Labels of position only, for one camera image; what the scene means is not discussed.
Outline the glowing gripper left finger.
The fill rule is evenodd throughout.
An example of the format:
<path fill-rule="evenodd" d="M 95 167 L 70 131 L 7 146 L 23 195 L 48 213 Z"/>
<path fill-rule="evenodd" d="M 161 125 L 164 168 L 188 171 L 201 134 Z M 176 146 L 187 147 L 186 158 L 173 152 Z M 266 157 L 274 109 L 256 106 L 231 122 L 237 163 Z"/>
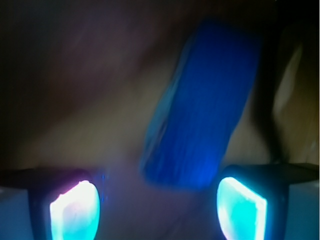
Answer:
<path fill-rule="evenodd" d="M 100 196 L 79 168 L 29 168 L 0 172 L 2 240 L 93 240 Z"/>

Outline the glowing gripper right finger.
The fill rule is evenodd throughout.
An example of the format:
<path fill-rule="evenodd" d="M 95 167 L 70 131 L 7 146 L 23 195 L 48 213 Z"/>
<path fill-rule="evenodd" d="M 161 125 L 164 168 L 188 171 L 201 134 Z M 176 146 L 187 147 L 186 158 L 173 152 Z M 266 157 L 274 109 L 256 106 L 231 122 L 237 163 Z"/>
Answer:
<path fill-rule="evenodd" d="M 320 168 L 311 163 L 230 165 L 216 209 L 227 240 L 318 240 Z"/>

